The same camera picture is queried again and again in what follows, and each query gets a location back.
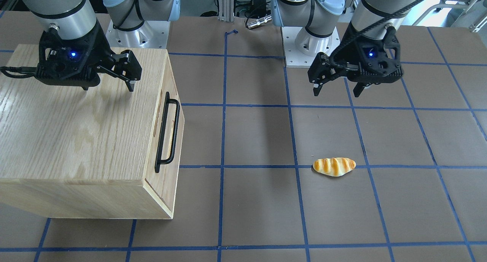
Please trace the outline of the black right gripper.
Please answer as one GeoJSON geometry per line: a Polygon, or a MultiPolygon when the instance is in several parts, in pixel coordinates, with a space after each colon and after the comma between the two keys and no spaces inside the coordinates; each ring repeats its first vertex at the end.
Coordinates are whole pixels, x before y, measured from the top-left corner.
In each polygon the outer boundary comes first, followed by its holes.
{"type": "Polygon", "coordinates": [[[114,54],[100,26],[74,40],[62,40],[54,28],[42,33],[35,79],[47,85],[77,86],[88,91],[100,84],[98,73],[122,80],[129,92],[134,92],[142,67],[130,49],[114,54]]]}

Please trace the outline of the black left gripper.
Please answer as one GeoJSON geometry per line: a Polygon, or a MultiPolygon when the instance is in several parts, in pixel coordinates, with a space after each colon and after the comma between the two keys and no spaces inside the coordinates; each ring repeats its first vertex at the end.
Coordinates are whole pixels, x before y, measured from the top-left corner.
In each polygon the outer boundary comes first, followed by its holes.
{"type": "Polygon", "coordinates": [[[339,65],[358,68],[346,71],[348,80],[357,83],[353,89],[355,97],[360,97],[366,84],[396,82],[403,77],[396,28],[388,27],[382,40],[373,40],[365,35],[357,37],[335,55],[334,62],[332,64],[330,57],[323,52],[315,56],[307,72],[314,96],[319,95],[324,84],[343,76],[344,68],[339,65]]]}

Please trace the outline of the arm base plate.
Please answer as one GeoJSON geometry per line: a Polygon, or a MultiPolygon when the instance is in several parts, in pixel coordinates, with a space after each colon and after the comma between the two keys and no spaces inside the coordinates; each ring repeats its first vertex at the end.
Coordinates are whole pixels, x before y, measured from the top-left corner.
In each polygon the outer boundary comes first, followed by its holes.
{"type": "Polygon", "coordinates": [[[145,21],[137,30],[115,30],[110,22],[106,38],[112,47],[166,49],[171,22],[145,21]]]}
{"type": "Polygon", "coordinates": [[[331,36],[320,38],[303,27],[282,27],[282,44],[287,68],[309,68],[319,52],[330,56],[340,38],[336,28],[331,36]]]}

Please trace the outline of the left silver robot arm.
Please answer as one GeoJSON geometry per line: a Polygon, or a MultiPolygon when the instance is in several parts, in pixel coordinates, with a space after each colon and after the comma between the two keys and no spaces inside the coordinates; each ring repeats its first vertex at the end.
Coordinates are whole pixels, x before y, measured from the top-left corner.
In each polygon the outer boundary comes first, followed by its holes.
{"type": "Polygon", "coordinates": [[[395,83],[403,77],[401,47],[396,37],[409,11],[424,0],[360,0],[340,44],[331,52],[312,49],[312,42],[330,40],[345,0],[270,0],[278,27],[300,27],[301,51],[314,57],[307,75],[315,96],[339,77],[356,85],[355,97],[371,85],[395,83]]]}

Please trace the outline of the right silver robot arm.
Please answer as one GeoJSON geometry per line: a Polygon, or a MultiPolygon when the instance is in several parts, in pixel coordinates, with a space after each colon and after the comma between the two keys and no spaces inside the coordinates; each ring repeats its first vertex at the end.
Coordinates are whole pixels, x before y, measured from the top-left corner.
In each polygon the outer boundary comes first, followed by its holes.
{"type": "Polygon", "coordinates": [[[43,26],[35,67],[2,67],[10,78],[34,77],[51,86],[88,90],[100,84],[100,73],[125,82],[130,92],[142,67],[131,48],[155,42],[150,21],[177,21],[180,0],[102,0],[117,41],[126,49],[112,51],[89,0],[23,0],[43,26]]]}

